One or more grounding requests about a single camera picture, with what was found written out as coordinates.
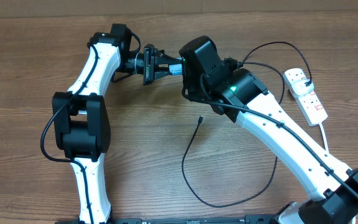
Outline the white power strip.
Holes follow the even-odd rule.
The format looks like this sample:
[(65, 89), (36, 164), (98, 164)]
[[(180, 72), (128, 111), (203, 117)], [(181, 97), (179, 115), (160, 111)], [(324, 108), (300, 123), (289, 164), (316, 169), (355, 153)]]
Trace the white power strip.
[[(292, 83), (300, 80), (309, 81), (303, 70), (300, 68), (292, 68), (287, 70), (284, 73), (284, 80), (289, 88), (290, 93)], [(309, 126), (320, 125), (328, 118), (328, 114), (325, 111), (322, 103), (319, 101), (318, 96), (314, 90), (305, 96), (301, 96), (299, 98), (294, 97), (294, 99), (301, 109), (301, 112), (303, 113), (303, 116), (305, 117)]]

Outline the Samsung Galaxy smartphone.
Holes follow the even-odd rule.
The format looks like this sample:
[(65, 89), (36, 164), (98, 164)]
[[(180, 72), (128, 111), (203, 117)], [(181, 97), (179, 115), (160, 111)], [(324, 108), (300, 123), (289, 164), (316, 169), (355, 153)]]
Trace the Samsung Galaxy smartphone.
[(168, 69), (169, 69), (170, 75), (182, 75), (182, 65), (181, 64), (169, 65)]

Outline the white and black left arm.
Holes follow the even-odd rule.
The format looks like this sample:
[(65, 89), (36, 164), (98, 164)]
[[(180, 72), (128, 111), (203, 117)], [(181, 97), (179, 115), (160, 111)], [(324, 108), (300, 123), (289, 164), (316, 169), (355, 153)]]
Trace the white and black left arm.
[(75, 223), (113, 223), (112, 205), (108, 199), (104, 158), (111, 142), (104, 95), (115, 73), (126, 77), (141, 74), (144, 84), (167, 75), (181, 74), (180, 58), (171, 57), (152, 44), (131, 50), (132, 39), (138, 39), (125, 24), (113, 24), (110, 32), (97, 32), (87, 43), (89, 57), (78, 79), (66, 92), (52, 98), (53, 115), (41, 139), (42, 154), (49, 160), (45, 137), (55, 130), (57, 147), (64, 151), (61, 159), (74, 171), (80, 199), (80, 214)]

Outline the white USB charger plug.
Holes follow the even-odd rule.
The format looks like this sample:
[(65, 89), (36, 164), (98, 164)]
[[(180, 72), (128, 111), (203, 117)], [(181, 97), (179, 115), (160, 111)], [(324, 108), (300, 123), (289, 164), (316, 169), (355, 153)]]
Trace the white USB charger plug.
[(310, 80), (300, 80), (291, 84), (291, 93), (295, 98), (307, 95), (314, 90), (314, 84)]

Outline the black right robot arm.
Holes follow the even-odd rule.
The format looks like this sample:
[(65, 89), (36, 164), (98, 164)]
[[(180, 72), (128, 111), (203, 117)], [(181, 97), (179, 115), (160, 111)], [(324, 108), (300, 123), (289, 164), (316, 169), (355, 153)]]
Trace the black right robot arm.
[(187, 100), (210, 105), (260, 139), (298, 179), (308, 198), (290, 202), (268, 223), (349, 223), (358, 214), (358, 168), (352, 169), (303, 131), (243, 64), (220, 58), (201, 36), (180, 51)]

